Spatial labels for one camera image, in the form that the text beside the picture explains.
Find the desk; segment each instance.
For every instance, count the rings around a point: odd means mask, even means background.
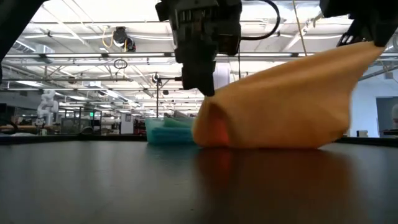
[[[0,223],[398,223],[398,149],[0,146]]]
[[[37,129],[34,125],[17,125],[18,129]],[[44,126],[45,129],[53,129],[56,126]],[[14,129],[11,125],[0,126],[0,129]]]

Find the white robot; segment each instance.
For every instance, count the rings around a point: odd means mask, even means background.
[[[39,134],[46,135],[44,125],[52,125],[53,113],[58,113],[58,102],[54,100],[54,90],[44,90],[42,102],[37,108],[37,119],[35,125],[41,130]]]
[[[392,107],[391,115],[394,129],[398,129],[398,104]]]

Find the cable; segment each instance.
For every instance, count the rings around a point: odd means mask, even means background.
[[[298,32],[299,32],[300,38],[301,38],[301,44],[303,45],[304,54],[305,54],[305,56],[307,56],[307,50],[306,50],[305,44],[304,44],[303,33],[301,32],[300,20],[299,20],[299,17],[298,17],[298,15],[297,15],[297,9],[296,9],[296,2],[295,2],[295,0],[293,0],[293,8],[294,8],[294,14],[296,15],[296,22],[297,22]]]
[[[127,68],[128,64],[127,64],[127,62],[126,62],[125,60],[123,60],[123,59],[117,59],[116,61],[113,62],[113,66],[114,66],[115,68],[117,68],[117,70],[118,70],[118,71],[115,73],[116,78],[118,78],[118,73],[119,73],[119,71],[122,70],[122,69],[123,69],[123,76],[124,76],[124,69]]]
[[[105,44],[104,37],[102,38],[102,43],[103,43],[104,46],[107,47],[107,48],[111,48],[111,47],[112,47],[112,45],[113,45],[113,31],[112,31],[112,37],[111,37],[111,45],[106,45],[106,44]]]
[[[239,79],[241,79],[241,46],[238,49],[238,70]]]
[[[260,0],[260,1],[263,1],[263,2],[268,3],[268,4],[275,10],[275,12],[276,12],[276,23],[275,23],[275,26],[274,26],[274,28],[271,30],[271,32],[269,32],[269,33],[266,34],[266,35],[259,36],[259,37],[242,37],[242,40],[263,40],[263,39],[265,39],[265,38],[270,37],[272,34],[274,34],[274,33],[276,32],[276,30],[278,29],[278,27],[279,27],[279,23],[280,23],[280,13],[279,13],[278,6],[276,6],[276,4],[273,3],[271,0]]]

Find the white pipe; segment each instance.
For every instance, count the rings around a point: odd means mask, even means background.
[[[85,46],[93,49],[90,44],[88,44],[85,40],[83,40],[82,38],[79,37],[79,35],[77,35],[73,30],[71,30],[71,28],[69,28],[67,25],[65,25],[57,16],[55,16],[54,14],[52,14],[45,6],[44,4],[41,6],[41,8],[43,10],[45,10],[46,12],[48,12],[57,22],[58,24],[60,24],[61,26],[63,26],[72,36],[74,36],[76,39],[80,40],[80,42],[82,42]]]

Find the fluorescent light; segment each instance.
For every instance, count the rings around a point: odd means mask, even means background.
[[[100,47],[99,49],[100,49],[100,50],[104,50],[104,51],[106,51],[106,53],[109,53],[109,51],[108,51],[108,50],[106,50],[106,48],[104,48],[104,47]]]
[[[62,106],[62,109],[66,109],[66,110],[75,110],[76,107],[82,107],[83,105],[63,105],[60,103],[60,106]]]
[[[305,54],[300,53],[300,54],[298,54],[298,56],[299,56],[299,57],[305,57]]]
[[[87,98],[82,97],[82,96],[69,96],[69,97],[72,99],[75,99],[75,100],[87,100]]]
[[[109,54],[109,57],[164,57],[163,53],[124,53]]]
[[[220,58],[220,57],[230,57],[230,56],[225,54],[217,54],[217,57]]]
[[[24,36],[24,39],[34,39],[34,38],[41,38],[41,37],[48,37],[48,35],[29,35],[29,36]]]
[[[32,47],[29,47],[28,45],[22,43],[21,41],[16,40],[16,43],[21,44],[22,46],[28,48],[29,50],[36,52],[36,49],[33,49]]]
[[[129,90],[143,90],[144,88],[112,88],[112,89],[116,91],[129,91]]]
[[[7,54],[4,58],[39,58],[38,54]]]
[[[80,91],[101,91],[101,90],[107,90],[107,88],[83,88],[83,89],[77,89]]]
[[[112,97],[114,97],[114,98],[118,98],[119,97],[119,94],[117,94],[117,93],[115,93],[114,91],[111,91],[111,90],[108,90],[107,92],[106,92],[106,94],[108,94],[108,96],[112,96]]]
[[[24,84],[24,85],[29,85],[29,86],[34,86],[34,87],[39,87],[41,86],[39,83],[37,82],[32,82],[32,81],[16,81],[20,84]]]
[[[39,91],[39,89],[33,88],[8,88],[8,91]]]
[[[291,57],[290,53],[241,53],[241,57]]]
[[[44,90],[54,90],[54,91],[73,91],[73,89],[44,89]]]
[[[204,97],[198,97],[198,98],[177,98],[177,97],[168,97],[168,98],[159,98],[159,100],[204,100]]]
[[[382,57],[398,57],[397,53],[383,53],[381,54]]]
[[[156,90],[156,88],[148,88],[148,90],[153,91],[153,90]],[[181,88],[162,88],[161,90],[183,90],[183,89],[181,87]]]
[[[46,54],[48,58],[102,57],[101,54]]]
[[[183,113],[199,113],[199,110],[186,110],[186,111],[180,111],[179,112],[183,112]]]

